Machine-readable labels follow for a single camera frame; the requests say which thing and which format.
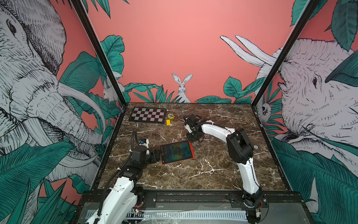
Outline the red writing tablet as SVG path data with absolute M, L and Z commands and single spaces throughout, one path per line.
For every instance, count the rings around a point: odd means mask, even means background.
M 161 145 L 160 156 L 163 165 L 195 159 L 193 146 L 188 140 Z

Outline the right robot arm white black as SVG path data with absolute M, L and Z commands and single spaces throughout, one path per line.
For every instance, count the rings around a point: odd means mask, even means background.
M 253 163 L 254 145 L 244 129 L 234 129 L 218 125 L 211 120 L 193 114 L 183 117 L 186 137 L 191 143 L 199 141 L 205 134 L 227 144 L 230 158 L 237 164 L 242 179 L 242 199 L 246 207 L 261 209 L 263 190 L 255 175 Z

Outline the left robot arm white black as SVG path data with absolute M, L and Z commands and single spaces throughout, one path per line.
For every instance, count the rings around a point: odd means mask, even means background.
M 117 180 L 108 195 L 104 195 L 95 214 L 87 224 L 121 224 L 127 214 L 144 204 L 143 188 L 136 186 L 144 169 L 160 160 L 160 152 L 144 145 L 134 147 L 114 176 Z

